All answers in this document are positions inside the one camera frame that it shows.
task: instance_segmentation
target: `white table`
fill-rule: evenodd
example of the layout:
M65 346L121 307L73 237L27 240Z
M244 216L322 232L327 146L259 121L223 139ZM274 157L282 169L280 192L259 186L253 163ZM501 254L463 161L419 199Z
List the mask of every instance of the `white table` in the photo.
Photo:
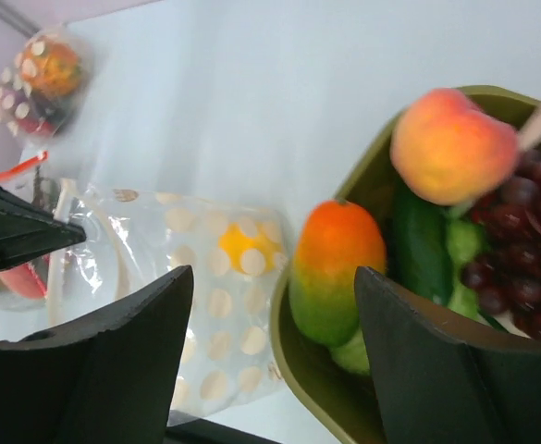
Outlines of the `white table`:
M169 0L71 28L98 59L55 149L62 174L270 205L291 240L429 88L541 98L539 2ZM210 419L283 444L336 442L286 390Z

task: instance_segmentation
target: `cucumber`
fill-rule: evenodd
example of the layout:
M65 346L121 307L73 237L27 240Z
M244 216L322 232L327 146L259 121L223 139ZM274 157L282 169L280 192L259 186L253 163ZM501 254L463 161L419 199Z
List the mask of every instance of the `cucumber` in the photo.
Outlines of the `cucumber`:
M396 278L400 285L439 305L453 293L443 209L416 196L402 181L393 202Z

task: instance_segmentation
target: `peach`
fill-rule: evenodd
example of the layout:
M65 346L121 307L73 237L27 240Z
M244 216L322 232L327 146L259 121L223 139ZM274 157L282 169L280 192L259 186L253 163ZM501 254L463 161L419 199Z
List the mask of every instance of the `peach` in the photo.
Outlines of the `peach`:
M459 90L438 88L400 117L391 163L426 201L455 205L494 190L519 159L517 132Z

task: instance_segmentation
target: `olive green bowl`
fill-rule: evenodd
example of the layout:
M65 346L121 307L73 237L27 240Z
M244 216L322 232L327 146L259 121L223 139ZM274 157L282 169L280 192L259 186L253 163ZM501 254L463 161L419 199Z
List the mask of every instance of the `olive green bowl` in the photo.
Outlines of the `olive green bowl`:
M494 86L467 86L460 90L490 116L517 128L540 103ZM394 117L387 123L336 193L336 197L369 210L382 226L390 216L396 177L389 161L389 144L397 119ZM332 363L323 347L311 343L299 333L289 307L288 276L287 267L277 284L270 321L272 346L287 384L342 443L385 443L370 378L362 380L344 374Z

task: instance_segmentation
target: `plastic bag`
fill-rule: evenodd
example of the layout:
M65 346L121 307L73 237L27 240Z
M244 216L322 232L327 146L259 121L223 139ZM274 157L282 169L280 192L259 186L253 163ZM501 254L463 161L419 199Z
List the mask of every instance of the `plastic bag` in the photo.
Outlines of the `plastic bag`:
M47 303L67 322L192 265L194 297L172 411L205 417L282 387L269 338L270 300L287 262L277 214L169 193L103 190L82 195L62 181L55 215L88 240L53 253ZM88 295L80 301L78 295ZM170 415L171 425L185 415Z
M55 209L58 182L46 177L47 152L0 174L0 185L44 211ZM0 272L0 309L30 310L43 305L48 279L48 256Z
M62 28L38 32L0 77L0 123L16 138L59 134L82 102L91 52Z

